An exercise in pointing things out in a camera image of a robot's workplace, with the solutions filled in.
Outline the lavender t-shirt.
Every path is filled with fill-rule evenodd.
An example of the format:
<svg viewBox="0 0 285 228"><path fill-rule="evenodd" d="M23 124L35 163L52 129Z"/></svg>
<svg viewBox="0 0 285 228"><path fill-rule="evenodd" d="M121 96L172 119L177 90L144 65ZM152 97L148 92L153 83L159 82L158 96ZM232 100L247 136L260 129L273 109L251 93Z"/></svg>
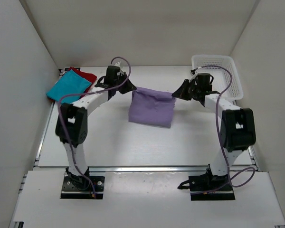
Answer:
<svg viewBox="0 0 285 228"><path fill-rule="evenodd" d="M172 93L139 87L132 92L128 121L171 128L175 102Z"/></svg>

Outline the red t-shirt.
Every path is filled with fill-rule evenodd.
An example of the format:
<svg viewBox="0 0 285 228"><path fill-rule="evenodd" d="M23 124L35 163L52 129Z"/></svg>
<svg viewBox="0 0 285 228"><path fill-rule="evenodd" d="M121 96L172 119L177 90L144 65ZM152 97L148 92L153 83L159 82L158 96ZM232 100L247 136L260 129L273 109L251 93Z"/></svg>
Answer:
<svg viewBox="0 0 285 228"><path fill-rule="evenodd" d="M77 75L91 82L92 84L97 80L97 76L92 73L86 73L80 70L79 67L69 67L69 71L74 71Z"/></svg>

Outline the teal t-shirt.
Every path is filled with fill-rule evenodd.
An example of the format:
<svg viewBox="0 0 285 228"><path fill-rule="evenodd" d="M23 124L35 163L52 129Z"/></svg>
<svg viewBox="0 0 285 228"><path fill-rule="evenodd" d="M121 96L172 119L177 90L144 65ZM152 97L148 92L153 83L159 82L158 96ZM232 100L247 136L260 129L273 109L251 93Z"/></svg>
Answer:
<svg viewBox="0 0 285 228"><path fill-rule="evenodd" d="M81 94L90 87L92 83L70 70L55 83L55 85L46 93L46 96L52 100L59 101L61 97L69 94Z"/></svg>

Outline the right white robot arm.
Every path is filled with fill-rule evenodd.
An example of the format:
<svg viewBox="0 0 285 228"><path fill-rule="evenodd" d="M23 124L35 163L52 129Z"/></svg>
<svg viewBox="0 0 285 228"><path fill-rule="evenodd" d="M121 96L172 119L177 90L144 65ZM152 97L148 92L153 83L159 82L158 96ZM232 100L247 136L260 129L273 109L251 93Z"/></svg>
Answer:
<svg viewBox="0 0 285 228"><path fill-rule="evenodd" d="M240 108L223 98L223 93L212 89L214 77L209 73L191 71L192 77L172 93L181 100L195 100L215 114L219 152L209 165L209 175L204 177L204 185L209 190L221 184L221 178L232 183L230 168L237 157L256 142L253 111Z"/></svg>

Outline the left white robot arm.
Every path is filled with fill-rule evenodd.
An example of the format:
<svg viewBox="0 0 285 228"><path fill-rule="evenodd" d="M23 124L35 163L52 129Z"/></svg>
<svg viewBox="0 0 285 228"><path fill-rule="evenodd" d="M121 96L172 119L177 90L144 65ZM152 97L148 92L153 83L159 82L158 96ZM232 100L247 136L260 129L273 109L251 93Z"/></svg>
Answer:
<svg viewBox="0 0 285 228"><path fill-rule="evenodd" d="M87 189L91 182L83 147L88 133L88 116L117 92L126 94L134 90L136 87L117 62L107 67L106 74L96 82L90 93L58 108L55 133L66 150L69 163L66 173L79 190Z"/></svg>

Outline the white plastic laundry basket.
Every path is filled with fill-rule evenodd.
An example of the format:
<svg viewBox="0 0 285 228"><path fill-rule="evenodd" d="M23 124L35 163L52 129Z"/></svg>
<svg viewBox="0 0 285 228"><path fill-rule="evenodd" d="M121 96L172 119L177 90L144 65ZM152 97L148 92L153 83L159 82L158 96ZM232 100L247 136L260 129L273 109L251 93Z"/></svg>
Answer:
<svg viewBox="0 0 285 228"><path fill-rule="evenodd" d="M193 55L191 57L192 68L197 73L208 73L214 77L212 89L218 92L226 87L228 90L222 95L230 101L237 101L243 98L244 93L238 76L234 60L225 55Z"/></svg>

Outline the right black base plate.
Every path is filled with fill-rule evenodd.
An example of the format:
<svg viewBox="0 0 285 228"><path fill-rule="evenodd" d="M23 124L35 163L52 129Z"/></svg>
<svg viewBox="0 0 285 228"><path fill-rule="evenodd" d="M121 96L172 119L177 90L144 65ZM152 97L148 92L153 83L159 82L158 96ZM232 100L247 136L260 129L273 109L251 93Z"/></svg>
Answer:
<svg viewBox="0 0 285 228"><path fill-rule="evenodd" d="M202 175L191 175L177 187L179 190L190 190L191 201L228 201L235 200L228 176L213 175L207 170Z"/></svg>

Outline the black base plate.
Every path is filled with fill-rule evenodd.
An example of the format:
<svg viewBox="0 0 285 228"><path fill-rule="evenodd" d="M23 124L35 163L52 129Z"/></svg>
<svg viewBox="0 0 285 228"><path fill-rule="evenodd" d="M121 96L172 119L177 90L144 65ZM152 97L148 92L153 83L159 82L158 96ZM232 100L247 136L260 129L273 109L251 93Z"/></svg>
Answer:
<svg viewBox="0 0 285 228"><path fill-rule="evenodd" d="M202 175L191 175L177 187L179 190L190 190L191 201L228 201L235 200L228 176L213 175L207 170Z"/></svg>
<svg viewBox="0 0 285 228"><path fill-rule="evenodd" d="M84 184L80 187L78 184L70 179L65 173L61 187L61 199L75 199L75 200L102 200L104 196L105 175L102 173L100 176L90 174L90 180L94 185L95 192L89 181L85 180Z"/></svg>

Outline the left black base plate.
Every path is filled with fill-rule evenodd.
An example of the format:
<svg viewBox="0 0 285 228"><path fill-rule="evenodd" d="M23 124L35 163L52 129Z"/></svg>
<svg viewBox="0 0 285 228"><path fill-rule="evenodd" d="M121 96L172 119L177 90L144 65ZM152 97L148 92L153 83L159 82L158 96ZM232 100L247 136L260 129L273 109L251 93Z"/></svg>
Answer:
<svg viewBox="0 0 285 228"><path fill-rule="evenodd" d="M90 180L94 185L95 192L89 181L85 180L84 184L80 187L78 184L70 179L65 173L61 187L61 199L75 199L75 200L102 200L104 196L105 175L102 173L100 176L90 174Z"/></svg>

